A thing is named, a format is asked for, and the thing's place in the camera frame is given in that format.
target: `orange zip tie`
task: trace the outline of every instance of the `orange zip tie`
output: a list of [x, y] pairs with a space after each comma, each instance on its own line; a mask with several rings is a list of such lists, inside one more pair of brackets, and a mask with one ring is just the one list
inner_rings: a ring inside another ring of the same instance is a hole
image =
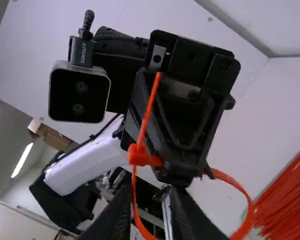
[[271, 240], [300, 240], [300, 154], [254, 204], [254, 226]]
[[[132, 208], [133, 208], [133, 215], [134, 215], [134, 221], [135, 225], [139, 229], [141, 235], [146, 240], [158, 240], [155, 236], [153, 236], [143, 225], [139, 214], [138, 214], [138, 206], [137, 206], [137, 198], [136, 198], [136, 180], [137, 180], [137, 166], [145, 166], [150, 165], [154, 167], [163, 167], [163, 162], [160, 157], [158, 156], [152, 156], [148, 155], [147, 148], [143, 145], [143, 139], [146, 134], [146, 127], [147, 123], [150, 118], [150, 114], [152, 112], [152, 107], [155, 101], [156, 93], [158, 90], [160, 78], [161, 78], [161, 72], [157, 72], [155, 76], [155, 80], [151, 89], [151, 94], [149, 97], [149, 102], [146, 106], [146, 111], [144, 115], [144, 119], [142, 120], [140, 133], [137, 139], [137, 143], [132, 143], [129, 146], [128, 149], [128, 162], [129, 164], [133, 165], [132, 168]], [[242, 240], [244, 237], [249, 233], [253, 221], [254, 221], [254, 209], [252, 205], [252, 200], [249, 197], [249, 195], [246, 193], [246, 191], [243, 189], [243, 187], [232, 177], [228, 176], [227, 174], [217, 170], [217, 169], [211, 169], [211, 171], [214, 174], [214, 177], [216, 179], [222, 180], [232, 186], [234, 186], [236, 189], [238, 189], [240, 192], [242, 192], [248, 202], [248, 211], [245, 221], [242, 223], [241, 227], [231, 236], [231, 240]]]

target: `camera lens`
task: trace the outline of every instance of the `camera lens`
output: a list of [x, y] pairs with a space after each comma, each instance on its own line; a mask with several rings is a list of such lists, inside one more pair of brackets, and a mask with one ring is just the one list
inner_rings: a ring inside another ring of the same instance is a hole
[[73, 105], [72, 110], [76, 115], [82, 115], [85, 112], [85, 108], [81, 104]]
[[79, 81], [76, 86], [75, 86], [76, 90], [79, 92], [79, 93], [84, 93], [88, 90], [88, 86], [85, 82], [83, 81]]

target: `ceiling light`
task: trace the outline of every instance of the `ceiling light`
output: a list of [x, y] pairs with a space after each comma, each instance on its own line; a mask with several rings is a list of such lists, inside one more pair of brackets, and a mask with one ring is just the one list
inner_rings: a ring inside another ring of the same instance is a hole
[[26, 161], [26, 159], [27, 159], [27, 157], [28, 157], [28, 155], [29, 155], [29, 153], [30, 153], [30, 150], [31, 150], [32, 146], [33, 146], [33, 142], [30, 143], [28, 146], [25, 147], [25, 149], [24, 149], [24, 151], [23, 151], [23, 153], [22, 153], [22, 156], [21, 156], [21, 158], [20, 158], [18, 164], [16, 165], [16, 167], [15, 167], [15, 169], [14, 169], [12, 175], [11, 175], [11, 178], [12, 178], [12, 179], [13, 179], [15, 176], [17, 176], [18, 173], [20, 172], [22, 166], [24, 165], [24, 163], [25, 163], [25, 161]]

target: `cardboard box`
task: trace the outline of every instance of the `cardboard box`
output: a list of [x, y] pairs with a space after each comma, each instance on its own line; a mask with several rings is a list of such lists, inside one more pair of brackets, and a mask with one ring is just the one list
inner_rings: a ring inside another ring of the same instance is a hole
[[43, 141], [46, 144], [58, 151], [65, 151], [72, 142], [69, 138], [61, 135], [58, 131], [43, 124], [37, 119], [33, 119], [30, 122], [28, 131], [33, 139], [43, 137]]

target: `screw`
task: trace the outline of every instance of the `screw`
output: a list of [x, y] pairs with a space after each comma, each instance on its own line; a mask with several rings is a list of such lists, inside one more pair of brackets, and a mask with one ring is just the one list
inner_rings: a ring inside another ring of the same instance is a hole
[[221, 69], [228, 69], [230, 68], [231, 61], [229, 59], [223, 59], [220, 63], [219, 66]]
[[161, 56], [155, 55], [155, 56], [153, 57], [153, 61], [154, 61], [156, 64], [160, 63], [160, 62], [161, 62]]
[[188, 93], [188, 98], [191, 101], [195, 101], [198, 100], [200, 97], [200, 93], [197, 90], [192, 89], [191, 91], [189, 91]]

